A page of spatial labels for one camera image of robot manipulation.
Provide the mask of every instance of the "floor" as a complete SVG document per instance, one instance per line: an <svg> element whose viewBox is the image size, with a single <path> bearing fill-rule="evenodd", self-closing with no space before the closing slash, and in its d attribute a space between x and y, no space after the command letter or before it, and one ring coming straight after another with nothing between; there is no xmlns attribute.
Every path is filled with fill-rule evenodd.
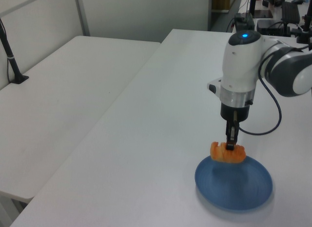
<svg viewBox="0 0 312 227"><path fill-rule="evenodd" d="M228 13L211 13L211 31L226 32L227 26L238 12L241 0L235 0Z"/></svg>

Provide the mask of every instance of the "orange toy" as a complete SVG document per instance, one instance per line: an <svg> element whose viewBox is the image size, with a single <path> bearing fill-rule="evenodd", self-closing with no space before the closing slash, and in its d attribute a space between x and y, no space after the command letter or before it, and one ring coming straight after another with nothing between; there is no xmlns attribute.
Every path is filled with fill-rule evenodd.
<svg viewBox="0 0 312 227"><path fill-rule="evenodd" d="M241 145L234 145L234 150L227 150L226 143L218 142L211 143L210 147L211 158L218 162L226 163L241 163L246 158L245 148Z"/></svg>

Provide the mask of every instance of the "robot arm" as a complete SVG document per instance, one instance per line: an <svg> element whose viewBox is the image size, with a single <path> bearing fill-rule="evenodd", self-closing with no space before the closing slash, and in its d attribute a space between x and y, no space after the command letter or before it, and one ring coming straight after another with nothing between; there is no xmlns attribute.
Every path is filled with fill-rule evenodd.
<svg viewBox="0 0 312 227"><path fill-rule="evenodd" d="M241 31L230 37L222 69L221 81L209 83L208 88L221 100L228 150L234 149L239 123L248 117L258 75L285 97L301 95L312 88L312 52L304 53L256 31Z"/></svg>

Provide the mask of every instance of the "white desk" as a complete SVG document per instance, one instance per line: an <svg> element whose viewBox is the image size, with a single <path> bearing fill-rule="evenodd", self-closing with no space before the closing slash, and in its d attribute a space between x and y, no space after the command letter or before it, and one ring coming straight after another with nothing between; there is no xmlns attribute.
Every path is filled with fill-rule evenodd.
<svg viewBox="0 0 312 227"><path fill-rule="evenodd" d="M275 132L238 136L273 178L268 203L230 213L196 190L197 165L212 141L225 140L220 101L207 82L221 76L230 35L173 30L12 227L310 227L311 93L277 96L283 120ZM277 118L258 84L242 127L259 132Z"/></svg>
<svg viewBox="0 0 312 227"><path fill-rule="evenodd" d="M244 3L246 2L246 0L242 0L241 3L240 3L240 6L241 7L238 11L238 13L245 13L246 12L246 8L248 7L248 10L249 10L249 4L245 4ZM303 3L302 5L298 5L298 10L299 10L299 15L300 17L304 16L307 11L308 11L308 7L309 7L309 3ZM273 18L272 19L265 19L265 18L261 18L261 19L254 19L254 29L257 30L257 22L258 20L276 20L276 21L280 21L281 18L282 18L282 9L281 7L274 7L272 5L268 7L265 7L262 5L262 0L257 0L256 3L255 3L255 10L271 10L272 12L272 15L273 15ZM299 23L299 25L303 25L304 24L304 20L301 18L301 21ZM297 28L296 25L294 24L288 24L288 26L292 29L292 28Z"/></svg>
<svg viewBox="0 0 312 227"><path fill-rule="evenodd" d="M29 202L159 47L76 37L0 91L0 194Z"/></svg>

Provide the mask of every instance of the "black cable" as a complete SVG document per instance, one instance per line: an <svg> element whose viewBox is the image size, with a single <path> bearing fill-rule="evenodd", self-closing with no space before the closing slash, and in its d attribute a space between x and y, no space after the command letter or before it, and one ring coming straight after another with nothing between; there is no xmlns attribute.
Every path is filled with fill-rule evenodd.
<svg viewBox="0 0 312 227"><path fill-rule="evenodd" d="M246 6L246 16L247 16L247 11L248 11L248 3L249 3L249 0L247 2L247 6Z"/></svg>
<svg viewBox="0 0 312 227"><path fill-rule="evenodd" d="M4 27L4 24L3 24L2 20L1 20L1 18L0 18L0 24L1 24L2 28L3 28L3 30L4 30L5 35L6 35L6 30L5 30L5 27Z"/></svg>
<svg viewBox="0 0 312 227"><path fill-rule="evenodd" d="M275 54L275 52L272 52L271 54L269 54L261 63L260 63L260 66L258 68L258 78L260 80L260 82L262 83L263 87L267 90L267 92L270 94L270 96L272 97L272 99L274 100L276 106L277 106L277 109L278 109L278 122L276 124L276 126L274 128L272 128L271 130L267 131L267 132L263 132L263 133L251 133L251 132L248 132L244 129L242 129L241 127L239 128L240 131L244 132L244 133L247 133L247 134L250 134L250 135L255 135L255 136L261 136L261 135L266 135L266 134L269 134L269 133L272 133L274 130L276 130L278 127L279 127L279 124L281 123L282 121L282 110L281 110L281 107L280 105L278 104L278 101L277 99L275 98L274 94L270 91L270 89L267 87L267 85L264 83L264 81L262 80L262 77L261 77L261 68L262 68L262 65L264 64L264 62L269 58L271 57L273 54Z"/></svg>
<svg viewBox="0 0 312 227"><path fill-rule="evenodd" d="M230 20L230 22L229 22L229 24L228 24L228 27L226 28L226 32L228 32L228 30L229 30L229 26L230 26L230 24L231 24L231 22L234 20L234 18L232 18L231 20Z"/></svg>
<svg viewBox="0 0 312 227"><path fill-rule="evenodd" d="M279 24L279 23L280 23L280 25L282 25L282 24L283 24L283 22L282 22L282 21L279 21L279 22L276 22L276 23L274 23L274 24L271 24L269 27L267 27L267 29L269 29L269 28L271 28L272 26L277 25L277 24Z"/></svg>
<svg viewBox="0 0 312 227"><path fill-rule="evenodd" d="M249 1L249 0L246 0L245 3L238 10L240 10L246 4L247 1Z"/></svg>
<svg viewBox="0 0 312 227"><path fill-rule="evenodd" d="M11 83L10 78L9 78L9 59L7 59L7 63L6 63L6 75L8 77L8 82Z"/></svg>
<svg viewBox="0 0 312 227"><path fill-rule="evenodd" d="M6 36L6 30L5 30L5 27L4 27L4 24L0 18L0 25L2 26L3 30L4 30L4 33L5 33L5 36ZM7 61L6 61L6 75L7 75L7 78L8 78L8 82L11 83L10 81L10 78L9 78L9 59L7 58Z"/></svg>

